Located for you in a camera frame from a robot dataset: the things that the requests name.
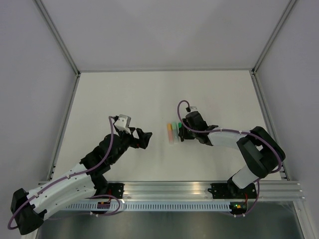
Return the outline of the light green highlighter pen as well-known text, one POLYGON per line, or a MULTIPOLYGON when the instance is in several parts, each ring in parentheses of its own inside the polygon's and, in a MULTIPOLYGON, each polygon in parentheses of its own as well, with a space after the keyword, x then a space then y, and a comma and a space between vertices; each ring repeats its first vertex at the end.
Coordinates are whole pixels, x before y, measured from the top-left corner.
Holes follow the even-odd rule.
POLYGON ((174 143, 178 143, 179 142, 178 130, 177 129, 173 129, 172 130, 172 135, 173 135, 174 143))

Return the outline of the light green pen cap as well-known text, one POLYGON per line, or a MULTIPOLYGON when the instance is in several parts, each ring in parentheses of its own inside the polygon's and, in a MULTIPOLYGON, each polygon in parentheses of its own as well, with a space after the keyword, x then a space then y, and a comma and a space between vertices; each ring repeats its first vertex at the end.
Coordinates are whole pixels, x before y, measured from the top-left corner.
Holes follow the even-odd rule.
POLYGON ((175 121, 173 121, 173 122, 171 123, 171 128, 172 128, 172 130, 177 130, 177 124, 176 124, 175 121))

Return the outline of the orange highlighter pen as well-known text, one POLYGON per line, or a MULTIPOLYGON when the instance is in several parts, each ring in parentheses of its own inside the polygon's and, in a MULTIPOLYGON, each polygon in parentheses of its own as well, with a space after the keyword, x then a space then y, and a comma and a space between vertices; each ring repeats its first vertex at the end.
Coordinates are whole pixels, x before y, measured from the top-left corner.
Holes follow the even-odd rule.
POLYGON ((174 143, 174 137, 173 137, 172 131, 168 130, 167 131, 167 135, 168 135, 169 144, 173 144, 174 143))

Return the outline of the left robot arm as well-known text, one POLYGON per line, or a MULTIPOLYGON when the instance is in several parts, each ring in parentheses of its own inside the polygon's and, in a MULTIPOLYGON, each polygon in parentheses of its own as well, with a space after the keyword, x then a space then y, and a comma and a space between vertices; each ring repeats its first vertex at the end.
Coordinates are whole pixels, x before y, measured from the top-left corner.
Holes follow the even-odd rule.
POLYGON ((16 223, 21 235, 29 234, 42 226, 45 220, 62 208, 85 198, 104 198, 108 194, 108 181, 103 176, 131 147, 146 149, 151 132, 130 128, 131 133, 113 130, 59 178, 29 191, 20 188, 12 196, 10 222, 16 223))

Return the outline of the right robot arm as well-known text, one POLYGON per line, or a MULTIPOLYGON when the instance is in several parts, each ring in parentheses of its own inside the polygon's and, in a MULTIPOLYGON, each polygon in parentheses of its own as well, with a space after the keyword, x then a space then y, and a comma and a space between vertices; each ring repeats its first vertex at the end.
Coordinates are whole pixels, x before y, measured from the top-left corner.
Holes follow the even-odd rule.
POLYGON ((178 133, 181 141, 197 139, 204 145, 240 151, 246 165, 227 180, 227 192, 233 198, 240 197, 255 181, 279 169, 286 159, 281 147, 261 126, 248 132, 225 130, 208 125, 198 111, 188 113, 181 124, 178 133))

